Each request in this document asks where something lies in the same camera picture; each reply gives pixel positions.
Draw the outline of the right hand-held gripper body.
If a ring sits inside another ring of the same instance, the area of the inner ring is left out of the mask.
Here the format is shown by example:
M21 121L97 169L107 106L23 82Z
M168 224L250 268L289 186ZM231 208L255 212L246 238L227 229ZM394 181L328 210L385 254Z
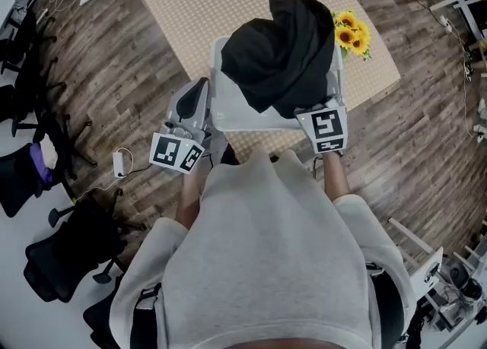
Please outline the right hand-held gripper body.
M347 112L339 97L329 97L324 104L310 109L296 109L294 116L310 140L315 154L341 154L346 148Z

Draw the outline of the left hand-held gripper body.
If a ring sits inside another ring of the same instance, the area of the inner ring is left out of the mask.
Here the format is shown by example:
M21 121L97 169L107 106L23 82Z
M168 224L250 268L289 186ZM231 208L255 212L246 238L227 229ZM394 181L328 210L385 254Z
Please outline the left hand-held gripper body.
M190 174L206 152L211 137L208 118L182 119L170 113L152 136L149 163Z

